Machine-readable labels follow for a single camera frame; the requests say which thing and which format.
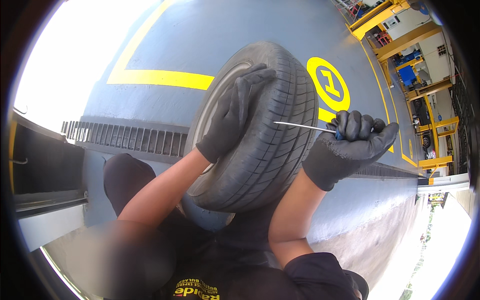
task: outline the window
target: window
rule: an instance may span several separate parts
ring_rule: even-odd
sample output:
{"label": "window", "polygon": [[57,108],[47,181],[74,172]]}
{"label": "window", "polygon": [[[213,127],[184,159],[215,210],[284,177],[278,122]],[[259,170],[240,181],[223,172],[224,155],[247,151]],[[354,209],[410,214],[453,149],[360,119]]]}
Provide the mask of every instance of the window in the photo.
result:
{"label": "window", "polygon": [[447,54],[447,48],[445,47],[445,45],[438,46],[437,52],[438,52],[438,56],[445,55]]}

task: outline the black car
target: black car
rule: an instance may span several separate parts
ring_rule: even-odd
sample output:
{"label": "black car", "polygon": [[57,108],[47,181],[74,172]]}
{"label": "black car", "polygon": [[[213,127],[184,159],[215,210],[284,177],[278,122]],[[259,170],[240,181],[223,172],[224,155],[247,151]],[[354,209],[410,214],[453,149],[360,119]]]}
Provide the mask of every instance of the black car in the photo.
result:
{"label": "black car", "polygon": [[411,103],[413,103],[413,111],[415,112],[415,115],[413,118],[418,118],[420,120],[420,125],[428,125],[432,123],[432,120],[430,120],[430,115],[428,113],[427,105],[425,104],[425,99],[418,98],[413,100]]}
{"label": "black car", "polygon": [[432,143],[431,132],[426,132],[421,136],[421,145],[425,153],[425,159],[436,158],[435,148]]}

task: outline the black glove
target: black glove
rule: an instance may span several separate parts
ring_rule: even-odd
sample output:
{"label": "black glove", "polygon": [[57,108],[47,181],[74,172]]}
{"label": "black glove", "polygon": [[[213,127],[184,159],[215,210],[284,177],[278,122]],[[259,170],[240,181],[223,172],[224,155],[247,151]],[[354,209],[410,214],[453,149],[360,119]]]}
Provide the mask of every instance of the black glove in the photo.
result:
{"label": "black glove", "polygon": [[212,164],[235,146],[247,120],[251,87],[276,77],[274,69],[264,63],[249,67],[218,100],[210,129],[196,144],[198,151]]}
{"label": "black glove", "polygon": [[326,192],[340,179],[377,161],[398,134],[397,123],[385,126],[381,119],[362,116],[356,110],[339,111],[327,128],[334,131],[338,128],[346,140],[337,141],[333,133],[322,132],[302,163],[307,176]]}

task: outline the yellow car lift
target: yellow car lift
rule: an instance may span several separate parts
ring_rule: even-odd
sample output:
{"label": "yellow car lift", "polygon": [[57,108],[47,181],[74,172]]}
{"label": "yellow car lift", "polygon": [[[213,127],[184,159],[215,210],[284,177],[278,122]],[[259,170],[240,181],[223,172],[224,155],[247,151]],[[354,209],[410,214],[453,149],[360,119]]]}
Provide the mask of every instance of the yellow car lift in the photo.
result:
{"label": "yellow car lift", "polygon": [[[356,21],[354,24],[348,26],[350,32],[355,36],[358,40],[361,40],[364,36],[365,33],[367,33],[370,29],[374,28],[375,26],[378,26],[381,24],[384,20],[388,19],[394,14],[399,13],[401,10],[408,9],[410,5],[405,1],[405,0],[389,0],[385,1],[382,4],[378,5],[375,7],[373,10],[370,12],[366,13],[364,16],[362,16],[358,21]],[[416,43],[431,37],[439,32],[442,32],[442,27],[438,26],[434,22],[427,22],[423,24],[422,26],[419,26],[412,31],[402,35],[401,37],[393,40],[392,42],[388,43],[387,45],[381,47],[381,48],[376,48],[374,45],[371,43],[370,40],[367,39],[367,41],[370,43],[370,45],[373,48],[373,52],[377,56],[377,60],[379,61],[385,76],[387,78],[387,83],[389,86],[392,85],[391,79],[390,79],[390,73],[388,71],[388,61],[387,59],[397,53],[399,53],[401,50],[408,48],[412,45],[415,45]],[[412,68],[415,70],[415,64],[422,62],[423,58],[420,60],[413,60],[409,61],[405,64],[402,64],[401,66],[398,66],[396,70],[398,71],[399,69],[406,67],[407,65],[412,66]],[[449,88],[452,86],[452,83],[450,82],[450,78],[444,79],[440,82],[430,84],[428,86],[422,87],[420,89],[416,89],[411,92],[406,92],[403,87],[402,89],[405,92],[405,96],[407,99],[407,107],[408,111],[410,112],[411,116],[411,110],[410,110],[410,102],[412,100],[418,99],[423,97],[425,99],[425,104],[427,106],[428,114],[430,116],[430,120],[434,120],[433,118],[433,112],[432,112],[432,107],[430,106],[430,103],[428,102],[427,95],[433,94],[435,92],[438,92],[440,90]],[[455,124],[455,128],[453,130],[445,131],[442,133],[437,132],[437,128],[447,126],[450,124]],[[435,153],[438,153],[438,138],[439,137],[444,137],[447,135],[451,135],[455,133],[456,129],[458,126],[458,117],[455,118],[450,118],[448,120],[443,120],[440,122],[432,122],[432,124],[428,125],[423,125],[419,127],[418,132],[424,132],[424,131],[432,131],[433,135],[433,147],[435,149]],[[446,167],[449,162],[452,162],[452,156],[446,156],[446,157],[439,157],[439,158],[433,158],[433,159],[425,159],[425,160],[420,160],[419,161],[419,167],[422,168],[422,170],[428,170],[428,169],[434,169],[430,177],[433,175],[433,173],[438,169],[438,168],[443,168]]]}
{"label": "yellow car lift", "polygon": [[377,26],[380,22],[409,7],[410,5],[405,0],[385,1],[363,15],[358,21],[350,25],[349,28],[352,34],[361,40],[367,31]]}

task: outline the tire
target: tire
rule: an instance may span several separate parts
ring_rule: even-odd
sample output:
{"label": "tire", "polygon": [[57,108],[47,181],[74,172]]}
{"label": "tire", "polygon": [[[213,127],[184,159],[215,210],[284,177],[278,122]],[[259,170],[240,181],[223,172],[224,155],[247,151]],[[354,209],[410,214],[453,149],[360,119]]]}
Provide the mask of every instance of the tire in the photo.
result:
{"label": "tire", "polygon": [[415,107],[415,109],[419,109],[422,107],[422,102],[420,99],[415,99],[413,100],[413,107]]}
{"label": "tire", "polygon": [[287,50],[272,42],[257,42],[235,53],[208,87],[188,133],[185,152],[206,133],[217,98],[244,69],[265,63],[277,79],[252,90],[252,101],[239,143],[210,166],[188,189],[199,207],[229,213],[264,206],[290,186],[306,158],[315,133],[284,121],[317,126],[318,97],[313,81]]}
{"label": "tire", "polygon": [[421,137],[421,145],[423,148],[428,148],[432,144],[432,141],[430,139],[430,136],[427,134],[422,135]]}

